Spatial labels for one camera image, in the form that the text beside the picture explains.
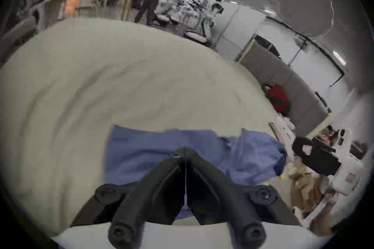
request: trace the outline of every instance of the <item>cardboard box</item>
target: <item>cardboard box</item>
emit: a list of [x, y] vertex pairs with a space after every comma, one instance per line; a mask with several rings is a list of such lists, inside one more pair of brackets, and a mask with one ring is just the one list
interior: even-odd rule
[[289, 176], [295, 180], [295, 185], [291, 191], [292, 204], [303, 212], [310, 213], [321, 197], [319, 187], [322, 176], [314, 171], [308, 171], [300, 158], [295, 159], [294, 170], [295, 173]]

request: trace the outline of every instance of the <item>white fabric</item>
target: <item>white fabric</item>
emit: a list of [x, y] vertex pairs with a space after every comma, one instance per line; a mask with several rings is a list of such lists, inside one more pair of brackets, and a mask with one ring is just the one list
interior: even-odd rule
[[[296, 225], [262, 222], [266, 239], [261, 249], [316, 249], [330, 237], [318, 237], [310, 230]], [[53, 240], [65, 249], [113, 249], [109, 242], [110, 223], [75, 226]], [[140, 249], [230, 249], [230, 230], [227, 223], [212, 225], [174, 226], [146, 222]]]
[[246, 69], [161, 30], [69, 19], [3, 66], [1, 171], [49, 233], [67, 228], [103, 183], [113, 124], [161, 131], [272, 131], [276, 113]]

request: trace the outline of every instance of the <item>screw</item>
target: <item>screw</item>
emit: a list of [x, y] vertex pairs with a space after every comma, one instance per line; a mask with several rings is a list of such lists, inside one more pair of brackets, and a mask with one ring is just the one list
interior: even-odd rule
[[243, 241], [247, 244], [259, 241], [263, 237], [261, 228], [258, 225], [244, 228]]
[[115, 224], [111, 229], [112, 233], [110, 235], [110, 242], [116, 244], [126, 242], [130, 244], [133, 240], [134, 233], [131, 228], [124, 226], [122, 224]]
[[263, 190], [263, 191], [261, 192], [261, 197], [262, 197], [262, 199], [269, 199], [269, 197], [270, 197], [270, 192], [269, 192], [268, 190]]

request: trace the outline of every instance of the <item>white object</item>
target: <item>white object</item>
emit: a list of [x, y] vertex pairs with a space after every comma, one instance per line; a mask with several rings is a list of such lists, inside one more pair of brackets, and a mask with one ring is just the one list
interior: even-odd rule
[[308, 228], [313, 221], [325, 208], [325, 206], [330, 202], [336, 202], [338, 199], [338, 194], [335, 194], [331, 199], [323, 198], [320, 203], [312, 210], [312, 212], [306, 216], [304, 219], [299, 219], [303, 227]]
[[164, 15], [162, 15], [162, 14], [159, 14], [159, 15], [157, 16], [157, 19], [160, 20], [160, 21], [162, 21], [162, 22], [166, 22], [166, 23], [169, 23], [169, 22], [170, 22], [170, 18], [167, 17], [167, 16], [164, 16]]
[[292, 150], [292, 144], [296, 139], [295, 133], [290, 129], [282, 116], [278, 116], [276, 118], [274, 125], [279, 133], [278, 139], [281, 143], [283, 143], [286, 149], [287, 159], [293, 161], [294, 151]]
[[[298, 225], [262, 223], [266, 239], [261, 249], [317, 249], [330, 239], [318, 237]], [[75, 226], [52, 239], [65, 249], [113, 249], [108, 240], [110, 223]], [[162, 225], [146, 222], [140, 249], [230, 249], [227, 223], [195, 226]]]
[[341, 162], [341, 166], [335, 173], [331, 186], [335, 191], [347, 196], [358, 184], [363, 165], [359, 159], [350, 153], [346, 160], [339, 159], [339, 162]]
[[193, 39], [195, 39], [196, 41], [199, 41], [199, 42], [203, 42], [203, 43], [207, 42], [206, 37], [203, 37], [202, 35], [200, 35], [196, 32], [187, 31], [187, 32], [185, 32], [185, 35], [187, 35], [188, 37], [193, 38]]
[[333, 51], [333, 54], [334, 56], [337, 58], [337, 60], [339, 60], [339, 62], [342, 64], [342, 65], [346, 65], [346, 61], [336, 52], [336, 51]]

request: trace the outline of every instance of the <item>clutter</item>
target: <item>clutter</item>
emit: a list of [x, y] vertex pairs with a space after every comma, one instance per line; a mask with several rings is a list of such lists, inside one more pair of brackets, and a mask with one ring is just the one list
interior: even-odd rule
[[287, 151], [287, 160], [294, 160], [294, 152], [292, 151], [292, 144], [296, 138], [296, 135], [292, 128], [295, 128], [293, 123], [287, 117], [279, 115], [275, 122], [269, 122], [269, 126], [272, 129], [275, 137], [283, 143]]
[[308, 172], [306, 165], [301, 158], [295, 158], [294, 174], [289, 178], [295, 180], [295, 185], [291, 192], [291, 200], [305, 213], [310, 213], [321, 199], [320, 183], [321, 177], [316, 172]]

